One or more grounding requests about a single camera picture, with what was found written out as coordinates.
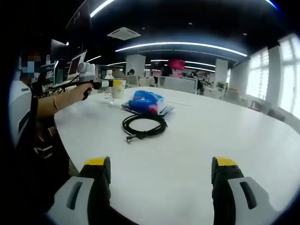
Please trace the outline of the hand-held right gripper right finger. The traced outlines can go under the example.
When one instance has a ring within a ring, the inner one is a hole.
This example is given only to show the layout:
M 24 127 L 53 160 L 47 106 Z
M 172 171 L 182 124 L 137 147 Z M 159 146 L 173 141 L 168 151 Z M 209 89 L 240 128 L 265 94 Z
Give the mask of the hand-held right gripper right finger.
M 269 194 L 253 178 L 245 177 L 229 158 L 213 157 L 212 199 L 215 225 L 271 225 L 279 217 Z

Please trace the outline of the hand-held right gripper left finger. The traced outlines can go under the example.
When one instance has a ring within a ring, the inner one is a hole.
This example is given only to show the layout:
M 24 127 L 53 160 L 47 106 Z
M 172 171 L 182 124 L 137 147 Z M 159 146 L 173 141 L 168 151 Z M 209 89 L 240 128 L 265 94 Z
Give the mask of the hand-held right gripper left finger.
M 102 225 L 110 207 L 111 162 L 88 160 L 54 195 L 46 215 L 54 225 Z

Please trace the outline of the person's left hand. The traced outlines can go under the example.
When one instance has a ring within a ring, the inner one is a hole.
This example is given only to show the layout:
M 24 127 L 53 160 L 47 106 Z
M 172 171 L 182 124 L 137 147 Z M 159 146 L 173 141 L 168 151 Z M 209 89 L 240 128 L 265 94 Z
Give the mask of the person's left hand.
M 91 94 L 92 89 L 94 85 L 90 82 L 80 84 L 78 88 L 78 95 L 79 95 L 79 100 L 83 101 L 88 98 L 88 96 Z

